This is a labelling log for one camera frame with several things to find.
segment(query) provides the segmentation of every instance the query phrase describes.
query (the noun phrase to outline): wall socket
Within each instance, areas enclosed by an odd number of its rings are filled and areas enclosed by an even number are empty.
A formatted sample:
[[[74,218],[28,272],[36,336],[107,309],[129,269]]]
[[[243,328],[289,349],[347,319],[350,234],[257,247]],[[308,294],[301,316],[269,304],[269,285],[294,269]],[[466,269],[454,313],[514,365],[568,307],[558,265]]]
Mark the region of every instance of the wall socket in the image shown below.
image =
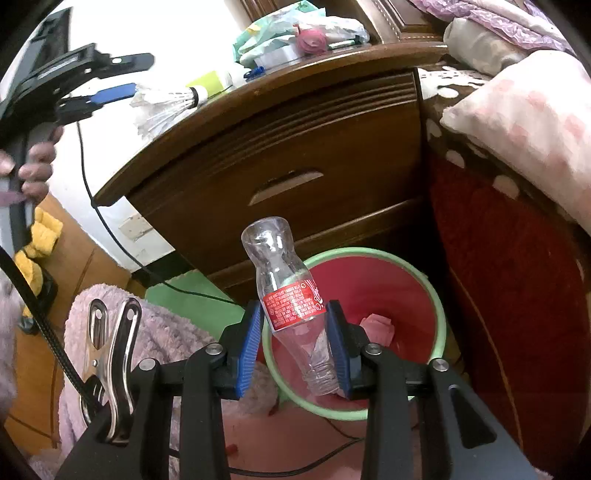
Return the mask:
[[[124,221],[119,230],[132,242],[136,242],[146,233],[154,230],[154,227],[139,213],[136,213],[133,217],[129,217]]]

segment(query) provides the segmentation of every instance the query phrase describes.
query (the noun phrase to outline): red bottle label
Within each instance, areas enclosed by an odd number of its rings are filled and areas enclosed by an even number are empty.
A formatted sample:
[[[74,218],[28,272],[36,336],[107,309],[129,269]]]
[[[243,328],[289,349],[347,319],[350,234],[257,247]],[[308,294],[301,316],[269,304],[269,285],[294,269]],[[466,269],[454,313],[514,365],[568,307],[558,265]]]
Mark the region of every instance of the red bottle label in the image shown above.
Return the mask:
[[[281,287],[262,299],[274,331],[326,312],[314,280]]]

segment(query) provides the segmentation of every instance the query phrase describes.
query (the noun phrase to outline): pink pillow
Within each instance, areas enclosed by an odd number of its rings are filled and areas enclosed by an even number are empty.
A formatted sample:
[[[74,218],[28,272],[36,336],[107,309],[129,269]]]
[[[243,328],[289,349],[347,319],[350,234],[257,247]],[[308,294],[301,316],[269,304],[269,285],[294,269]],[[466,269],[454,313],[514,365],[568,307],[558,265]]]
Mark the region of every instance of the pink pillow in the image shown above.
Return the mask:
[[[591,80],[576,58],[536,51],[445,109],[441,124],[494,153],[591,234]]]

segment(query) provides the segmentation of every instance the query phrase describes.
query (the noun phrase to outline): metal clip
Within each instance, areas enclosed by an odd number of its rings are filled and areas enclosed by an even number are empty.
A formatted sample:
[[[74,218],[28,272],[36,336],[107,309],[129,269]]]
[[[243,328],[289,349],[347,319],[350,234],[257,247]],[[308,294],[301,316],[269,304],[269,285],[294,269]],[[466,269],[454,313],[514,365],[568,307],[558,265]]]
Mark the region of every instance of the metal clip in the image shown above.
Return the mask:
[[[110,334],[108,315],[109,312],[101,300],[94,299],[90,302],[82,380],[90,386],[92,394],[100,403],[105,396],[109,402],[111,427],[105,440],[109,443],[126,443],[134,413],[128,376],[142,310],[136,299],[128,298],[119,309],[117,321]],[[88,426],[93,414],[82,398],[80,407]]]

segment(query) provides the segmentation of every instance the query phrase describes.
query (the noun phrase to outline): human hand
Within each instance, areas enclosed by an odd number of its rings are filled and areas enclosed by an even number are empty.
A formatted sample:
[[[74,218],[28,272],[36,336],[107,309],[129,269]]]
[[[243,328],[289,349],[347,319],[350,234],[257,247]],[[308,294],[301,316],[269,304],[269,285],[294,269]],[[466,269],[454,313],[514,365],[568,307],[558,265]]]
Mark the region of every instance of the human hand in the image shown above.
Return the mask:
[[[0,207],[20,202],[26,198],[39,203],[47,196],[49,187],[46,181],[53,173],[51,162],[56,158],[55,144],[60,140],[63,132],[63,127],[57,127],[51,140],[31,147],[29,158],[34,162],[23,165],[18,171],[18,177],[24,181],[22,192],[1,192]],[[9,175],[13,169],[13,159],[6,152],[0,150],[0,177]]]

